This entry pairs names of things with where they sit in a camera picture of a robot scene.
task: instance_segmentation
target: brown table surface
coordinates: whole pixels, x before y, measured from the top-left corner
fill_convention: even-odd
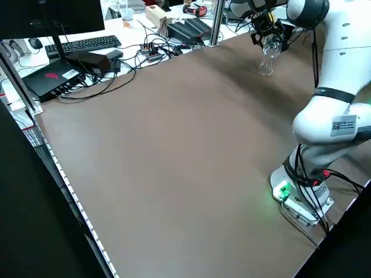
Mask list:
[[[291,277],[313,251],[268,182],[295,146],[311,52],[284,53],[269,77],[260,61],[242,35],[105,96],[43,105],[37,120],[121,277]],[[350,158],[335,166],[366,181]],[[330,190],[338,219],[354,194],[339,181]]]

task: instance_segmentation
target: cable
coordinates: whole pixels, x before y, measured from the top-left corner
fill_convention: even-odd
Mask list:
[[[42,27],[42,28],[43,28],[43,30],[44,30],[45,37],[48,39],[48,41],[50,42],[50,44],[53,45],[54,43],[52,43],[52,42],[50,41],[49,37],[48,37],[47,34],[46,34],[45,27]]]
[[[283,205],[283,202],[281,203],[281,209],[279,210],[279,212],[282,214],[283,217],[285,217],[285,219],[288,221],[288,223],[290,223],[291,225],[293,225],[299,232],[301,232],[304,236],[306,236],[307,239],[309,239],[311,241],[311,243],[314,244],[314,246],[316,248],[318,248],[318,244],[315,242],[315,240],[313,239],[313,237],[311,237],[311,235],[309,233],[307,233],[306,230],[304,230],[301,225],[295,220],[293,219],[289,213],[286,212],[286,209],[285,206]]]
[[[314,87],[317,88],[319,82],[319,69],[318,69],[318,51],[317,51],[317,38],[315,30],[312,30],[312,63],[313,63],[313,77]]]
[[[60,24],[60,26],[61,26],[61,28],[62,28],[62,31],[63,31],[63,35],[64,35],[64,37],[66,38],[66,41],[67,41],[67,43],[70,45],[70,47],[71,47],[71,49],[72,49],[72,51],[75,51],[75,49],[74,49],[74,46],[69,42],[69,40],[68,40],[68,38],[67,38],[67,34],[66,34],[66,32],[64,32],[64,27],[63,27],[63,24],[61,23]],[[95,76],[95,74],[92,74],[90,71],[88,71],[88,69],[81,63],[81,61],[79,60],[79,58],[78,58],[78,56],[76,56],[77,57],[77,62],[79,62],[79,64],[81,65],[81,67],[88,73],[88,74],[90,74],[91,76]]]
[[[228,26],[228,19],[225,20],[225,26],[227,26],[228,30],[230,30],[232,33],[237,34],[235,31],[233,31],[233,30]]]
[[[32,68],[36,68],[36,67],[41,67],[42,65],[35,65],[35,66],[33,66],[33,67],[29,67],[29,68],[26,68],[26,67],[24,67],[24,68],[21,68],[21,69],[19,69],[17,72],[19,73],[20,71],[22,71],[22,70],[30,70],[30,69],[32,69]],[[4,78],[4,79],[2,79],[1,81],[0,81],[0,91],[1,91],[1,86],[2,86],[2,82],[3,81],[6,81],[6,80],[8,80],[9,78]]]
[[[308,179],[307,171],[305,170],[305,167],[304,167],[303,157],[301,156],[301,151],[299,151],[299,159],[300,159],[301,168],[303,169],[304,175],[305,175],[306,179]],[[315,192],[314,192],[314,190],[313,190],[313,187],[311,187],[311,191],[312,191],[312,193],[313,193],[313,195],[314,195],[314,198],[315,198],[316,201],[317,201],[318,208],[321,210],[321,213],[322,213],[322,215],[323,215],[323,217],[324,217],[324,219],[325,219],[326,229],[327,229],[327,231],[329,232],[329,231],[330,231],[329,223],[328,223],[328,221],[327,221],[327,218],[326,218],[325,213],[324,213],[323,210],[322,210],[322,206],[321,206],[321,204],[320,204],[320,202],[319,202],[319,200],[318,200],[318,197],[317,197],[317,195],[315,194]]]
[[[24,122],[21,122],[20,120],[17,120],[17,119],[14,119],[16,122],[19,122],[19,123],[21,123],[23,126],[24,126],[24,129],[26,129],[27,128],[27,126],[24,124]]]
[[[116,79],[116,75],[117,75],[117,73],[115,73],[114,77],[111,79],[111,82],[103,90],[101,90],[99,93],[92,94],[92,95],[89,95],[89,96],[86,96],[86,97],[65,97],[65,96],[59,96],[59,98],[62,98],[63,100],[88,100],[90,98],[93,98],[93,97],[96,97],[96,96],[100,96],[102,94],[109,93],[109,92],[105,92],[105,91],[114,83],[114,81]]]
[[[335,177],[338,177],[338,178],[341,178],[341,179],[344,180],[344,181],[349,182],[351,185],[354,186],[354,189],[356,190],[356,192],[357,192],[358,194],[360,193],[360,192],[359,192],[359,189],[361,189],[361,190],[365,189],[364,186],[358,184],[358,183],[355,182],[355,181],[352,181],[352,180],[349,179],[346,175],[344,175],[344,174],[342,174],[342,173],[340,173],[340,172],[338,172],[338,171],[331,170],[331,169],[326,169],[326,170],[329,171],[331,175],[333,175],[333,176],[335,176]]]
[[[220,41],[223,41],[223,39],[224,39],[224,35],[223,35],[223,33],[219,30],[219,33],[220,33],[220,35],[221,35],[221,40]]]
[[[125,46],[125,47],[115,46],[115,48],[118,48],[118,49],[127,49],[127,48],[133,47],[133,46],[140,46],[140,45],[129,45],[129,46]]]
[[[245,22],[244,20],[240,21],[237,26],[236,26],[236,29],[235,29],[235,33],[237,33],[239,30],[241,30],[243,27],[246,27],[248,26],[249,24],[252,24],[252,22],[247,22],[246,24],[242,25],[241,27],[239,27],[239,25],[242,23],[242,22]]]
[[[36,53],[26,52],[24,55],[26,55],[26,54],[37,55],[37,54],[40,53],[40,51],[41,51],[41,49],[39,49],[39,51],[37,51]],[[24,55],[23,55],[23,56],[21,56],[21,55],[18,56],[18,65],[19,65],[21,68],[35,68],[35,67],[41,67],[42,65],[47,65],[47,64],[42,64],[42,65],[21,65],[21,60],[20,60],[20,59],[21,59],[22,57],[24,57]]]
[[[309,204],[309,206],[312,208],[313,212],[315,213],[315,215],[318,217],[319,219],[319,223],[320,223],[320,226],[322,227],[323,231],[325,232],[325,234],[327,235],[328,234],[328,231],[327,231],[327,227],[323,221],[323,219],[319,216],[318,212],[316,211],[316,209],[313,207],[312,203],[308,201],[308,199],[306,198],[306,196],[304,195],[303,193],[303,190],[300,186],[300,183],[299,183],[299,179],[297,178],[298,177],[298,173],[297,173],[297,167],[298,167],[298,163],[299,163],[299,153],[300,153],[300,149],[301,149],[301,144],[298,144],[297,146],[297,149],[296,149],[296,156],[295,156],[295,167],[294,167],[294,171],[295,171],[295,183],[301,193],[301,195],[303,196],[303,198],[305,198],[305,200],[307,201],[307,203]]]
[[[307,31],[308,31],[308,30],[306,30],[306,29],[302,30],[302,32],[300,32],[300,33],[298,34],[298,36],[296,36],[295,38],[293,38],[293,40],[292,40],[291,42],[289,42],[288,45],[290,46],[291,44],[293,44],[293,43],[298,39],[298,37],[300,37],[301,34],[307,32]]]

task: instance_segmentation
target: power adapter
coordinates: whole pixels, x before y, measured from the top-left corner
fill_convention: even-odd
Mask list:
[[[87,73],[95,72],[105,74],[110,68],[110,61],[106,55],[90,53],[85,51],[74,51],[67,57],[67,61],[82,70],[88,70]]]

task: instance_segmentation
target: small box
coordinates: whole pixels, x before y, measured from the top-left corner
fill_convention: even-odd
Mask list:
[[[156,28],[160,27],[161,19],[166,17],[166,24],[169,25],[173,22],[171,17],[167,17],[167,14],[157,5],[146,7],[146,18],[152,22]]]

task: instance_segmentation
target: clear plastic cup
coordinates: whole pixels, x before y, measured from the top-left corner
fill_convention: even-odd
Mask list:
[[[265,37],[263,43],[264,58],[258,69],[260,75],[271,75],[273,73],[273,59],[280,55],[281,49],[282,43],[275,40],[274,35]]]
[[[124,27],[133,28],[134,23],[134,10],[131,8],[120,9],[122,24]]]

